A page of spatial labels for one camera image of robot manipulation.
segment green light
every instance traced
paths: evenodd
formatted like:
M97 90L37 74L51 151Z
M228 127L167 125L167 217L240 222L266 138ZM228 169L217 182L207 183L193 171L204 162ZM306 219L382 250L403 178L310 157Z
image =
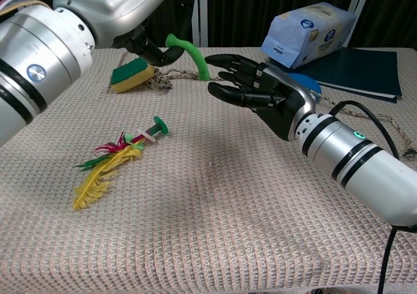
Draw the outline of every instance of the green light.
M359 133L359 132L356 132L356 131L355 131L355 132L353 132L353 134L354 134L357 138L360 138L360 139L363 139L363 140L364 140L364 139L366 139L366 138L365 138L365 136L361 135L361 133Z

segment feather toy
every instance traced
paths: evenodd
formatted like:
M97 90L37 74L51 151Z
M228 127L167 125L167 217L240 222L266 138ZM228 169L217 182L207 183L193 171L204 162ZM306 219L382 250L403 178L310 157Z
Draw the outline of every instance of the feather toy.
M154 121L156 124L146 131L146 135L151 136L159 131L168 134L168 128L160 118L154 117ZM116 174L117 168L128 160L133 161L142 157L141 151L147 139L144 135L134 138L130 134L122 133L117 144L105 144L107 154L79 165L82 171L90 169L91 171L84 182L75 189L73 208L75 210L85 208L101 198L108 191L111 178Z

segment black cable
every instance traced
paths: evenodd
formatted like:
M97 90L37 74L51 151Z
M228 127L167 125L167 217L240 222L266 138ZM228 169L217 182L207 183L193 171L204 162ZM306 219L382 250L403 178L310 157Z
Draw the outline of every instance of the black cable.
M399 226L393 226L397 229L397 231L403 231L408 233L417 233L417 226L414 227L399 227Z
M357 108L360 108L364 113L366 113L366 115L375 123L375 125L378 127L378 129L381 131L382 135L384 136L385 140L388 142L388 145L390 146L393 156L399 160L399 153L391 136L386 131L382 123L378 120L378 118L361 103L355 102L354 100L345 100L343 102L338 103L336 106L334 106L332 110L330 110L329 114L332 116L336 116L336 114L339 111L341 111L341 109L345 107L346 105L356 106Z
M388 238L388 241L386 242L384 259L382 260L382 266L381 266L381 273L379 274L378 294L382 294L384 292L384 283L385 283L386 268L388 266L388 258L390 257L391 246L394 241L394 237L396 233L397 233L397 228L392 227L390 236Z

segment robot finger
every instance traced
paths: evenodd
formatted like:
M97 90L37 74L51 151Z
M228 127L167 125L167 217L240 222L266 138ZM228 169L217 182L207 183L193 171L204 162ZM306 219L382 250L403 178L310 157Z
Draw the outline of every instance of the robot finger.
M273 108L285 99L282 96L259 91L245 93L236 87L221 85L216 82L208 84L208 91L211 95L226 103L251 109Z
M259 79L266 64L258 64L241 55L218 54L205 58L207 64L224 68L231 73L220 72L219 77L233 82L241 89L256 90L259 87Z

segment sponge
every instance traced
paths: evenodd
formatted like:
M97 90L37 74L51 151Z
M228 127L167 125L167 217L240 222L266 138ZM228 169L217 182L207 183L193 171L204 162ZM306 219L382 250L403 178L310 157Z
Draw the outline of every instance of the sponge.
M111 75L111 88L116 93L125 92L154 76L154 67L144 59L138 57L113 70Z

